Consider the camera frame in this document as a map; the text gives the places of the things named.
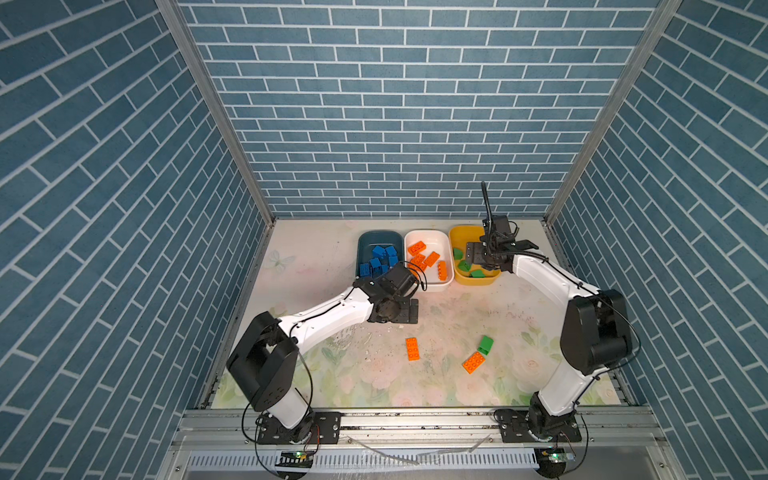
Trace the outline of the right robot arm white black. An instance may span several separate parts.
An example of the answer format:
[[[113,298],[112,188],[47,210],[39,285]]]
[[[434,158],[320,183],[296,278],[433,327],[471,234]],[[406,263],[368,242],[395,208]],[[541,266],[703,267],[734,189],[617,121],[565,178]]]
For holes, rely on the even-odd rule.
[[[616,290],[600,290],[555,265],[531,241],[519,240],[504,215],[488,213],[484,234],[468,244],[471,263],[489,271],[509,272],[527,281],[563,313],[562,361],[546,385],[533,395],[531,420],[561,420],[571,415],[599,377],[630,361],[634,331],[626,301]]]

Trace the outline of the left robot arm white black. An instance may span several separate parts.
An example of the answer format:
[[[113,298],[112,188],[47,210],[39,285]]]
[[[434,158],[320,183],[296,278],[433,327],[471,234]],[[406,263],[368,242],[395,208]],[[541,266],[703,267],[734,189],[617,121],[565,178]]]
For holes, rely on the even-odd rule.
[[[290,431],[310,427],[310,402],[293,387],[297,363],[322,341],[368,323],[418,322],[415,294],[426,275],[400,262],[376,277],[359,277],[331,299],[292,315],[265,311],[254,317],[226,361],[226,369],[256,412],[266,412]]]

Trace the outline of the blue lego lone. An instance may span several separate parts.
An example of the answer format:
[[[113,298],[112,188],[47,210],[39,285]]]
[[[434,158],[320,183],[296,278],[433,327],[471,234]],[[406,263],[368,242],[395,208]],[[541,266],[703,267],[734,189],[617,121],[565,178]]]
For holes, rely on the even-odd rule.
[[[382,275],[384,275],[388,271],[388,267],[386,265],[382,265],[380,267],[373,267],[372,268],[372,277],[378,278]]]

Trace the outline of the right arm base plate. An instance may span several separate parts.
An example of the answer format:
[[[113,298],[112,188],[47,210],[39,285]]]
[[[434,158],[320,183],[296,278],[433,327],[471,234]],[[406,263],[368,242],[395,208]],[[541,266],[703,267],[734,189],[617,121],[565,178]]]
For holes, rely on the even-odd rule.
[[[538,407],[526,411],[497,409],[492,417],[499,427],[504,443],[582,441],[574,412],[563,416],[551,416]]]

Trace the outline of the orange lego long top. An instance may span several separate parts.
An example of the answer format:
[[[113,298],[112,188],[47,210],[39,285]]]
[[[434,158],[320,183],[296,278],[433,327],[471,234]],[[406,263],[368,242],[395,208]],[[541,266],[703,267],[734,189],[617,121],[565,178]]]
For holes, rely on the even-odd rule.
[[[445,261],[439,261],[437,263],[437,273],[440,282],[446,282],[449,277],[449,270]]]

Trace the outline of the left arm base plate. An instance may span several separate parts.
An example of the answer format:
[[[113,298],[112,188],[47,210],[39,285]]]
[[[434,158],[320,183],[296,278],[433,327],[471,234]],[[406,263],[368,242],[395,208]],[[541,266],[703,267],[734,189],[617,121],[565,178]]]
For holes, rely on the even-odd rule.
[[[288,444],[337,444],[342,414],[338,411],[314,411],[295,427],[285,427],[271,414],[258,420],[257,443],[259,445]]]

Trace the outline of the orange lego horizontal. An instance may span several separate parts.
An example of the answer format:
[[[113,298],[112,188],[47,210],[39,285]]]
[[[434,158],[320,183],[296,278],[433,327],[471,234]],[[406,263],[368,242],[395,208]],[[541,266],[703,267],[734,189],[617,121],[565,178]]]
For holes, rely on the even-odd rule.
[[[411,256],[420,254],[426,249],[426,244],[423,241],[417,241],[408,246],[407,251]]]

